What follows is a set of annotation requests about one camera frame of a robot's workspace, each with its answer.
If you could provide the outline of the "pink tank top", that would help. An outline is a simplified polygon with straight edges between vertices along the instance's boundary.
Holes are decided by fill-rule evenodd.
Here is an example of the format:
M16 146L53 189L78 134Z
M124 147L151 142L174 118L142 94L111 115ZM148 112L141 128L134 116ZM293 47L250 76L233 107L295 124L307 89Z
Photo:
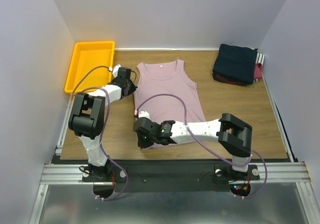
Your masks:
M134 96L134 107L146 111L151 121L161 124L163 121L184 122L186 105L187 122L205 122L198 97L197 84L184 71L184 61L175 60L162 64L140 63L137 65L139 82ZM180 102L172 94L183 100Z

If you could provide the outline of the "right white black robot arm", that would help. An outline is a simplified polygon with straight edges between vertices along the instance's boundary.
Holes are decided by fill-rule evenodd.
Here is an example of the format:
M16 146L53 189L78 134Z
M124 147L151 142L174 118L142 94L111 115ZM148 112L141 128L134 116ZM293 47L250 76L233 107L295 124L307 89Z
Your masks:
M192 142L204 147L204 142L217 142L232 157L227 167L216 171L222 175L222 180L259 180L257 168L249 164L253 128L232 114L224 113L220 119L193 123L169 120L158 124L140 117L133 124L133 131L141 149L155 144L173 146Z

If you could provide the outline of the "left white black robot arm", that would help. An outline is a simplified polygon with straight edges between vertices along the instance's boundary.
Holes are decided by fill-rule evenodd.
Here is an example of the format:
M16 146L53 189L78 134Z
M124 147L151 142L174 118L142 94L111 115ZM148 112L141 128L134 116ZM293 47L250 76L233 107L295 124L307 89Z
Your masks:
M107 70L113 75L108 84L72 92L75 99L68 121L68 128L80 139L88 157L87 167L81 167L80 171L85 178L90 177L93 181L107 181L114 177L102 144L111 103L131 95L137 89L131 80L133 70L130 68L117 65Z

